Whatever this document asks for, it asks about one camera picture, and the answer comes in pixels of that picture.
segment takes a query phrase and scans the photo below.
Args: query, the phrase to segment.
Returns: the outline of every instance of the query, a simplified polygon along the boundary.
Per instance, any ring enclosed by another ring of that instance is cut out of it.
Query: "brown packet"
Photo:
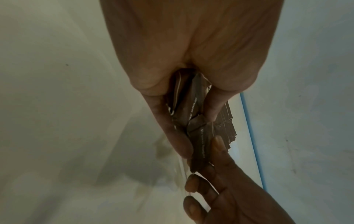
[[[204,99],[211,87],[209,81],[195,69],[180,69],[172,82],[174,90],[166,96],[167,106],[175,129],[186,133],[193,145],[190,170],[195,173],[209,162],[214,136],[220,135],[227,149],[235,140],[230,107],[227,102],[216,120],[209,122],[203,115]]]

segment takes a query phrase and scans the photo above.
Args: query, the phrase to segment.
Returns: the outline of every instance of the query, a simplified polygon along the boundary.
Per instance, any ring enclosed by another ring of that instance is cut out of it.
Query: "human hand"
[[[118,59],[175,150],[192,144],[175,130],[164,95],[180,68],[198,69],[213,85],[204,115],[247,89],[263,65],[283,0],[100,0]]]
[[[196,224],[294,224],[286,211],[234,162],[221,137],[212,141],[211,163],[192,174],[185,190],[200,193],[210,211],[192,196],[184,199],[187,215]]]

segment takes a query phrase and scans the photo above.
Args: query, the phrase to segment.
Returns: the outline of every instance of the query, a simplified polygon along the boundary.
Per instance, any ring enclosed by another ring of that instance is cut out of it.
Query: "blue edge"
[[[256,146],[255,141],[254,141],[253,130],[252,130],[251,122],[250,122],[250,115],[249,115],[248,110],[247,110],[247,105],[246,105],[246,100],[244,98],[244,93],[240,93],[240,97],[241,97],[241,102],[242,102],[242,106],[243,106],[244,115],[246,117],[248,131],[250,132],[252,147],[253,147],[253,151],[254,151],[254,156],[256,157],[256,162],[257,162],[257,166],[258,166],[259,176],[261,177],[261,182],[262,182],[262,185],[263,185],[263,189],[265,191],[267,191],[267,188],[265,186],[266,183],[264,181],[264,175],[263,175],[261,162],[260,162],[260,159],[259,159],[257,146]]]

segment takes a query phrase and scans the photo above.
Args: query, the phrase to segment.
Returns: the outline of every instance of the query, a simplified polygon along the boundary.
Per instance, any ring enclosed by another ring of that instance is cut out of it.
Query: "skin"
[[[175,150],[190,158],[192,144],[175,130],[164,101],[171,75],[197,68],[213,87],[204,115],[256,80],[283,0],[101,0],[117,57]]]
[[[196,224],[294,224],[286,211],[235,164],[220,136],[212,141],[211,164],[199,173],[204,178],[189,176],[185,189],[200,193],[210,211],[191,196],[183,203]]]

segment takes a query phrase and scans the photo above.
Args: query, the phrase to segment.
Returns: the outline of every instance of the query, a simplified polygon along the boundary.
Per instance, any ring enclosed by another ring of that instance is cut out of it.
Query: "white surface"
[[[354,2],[285,1],[245,92],[268,192],[299,224],[354,220]]]
[[[184,179],[98,1],[0,3],[0,223],[192,223]],[[239,97],[239,165],[260,183]]]

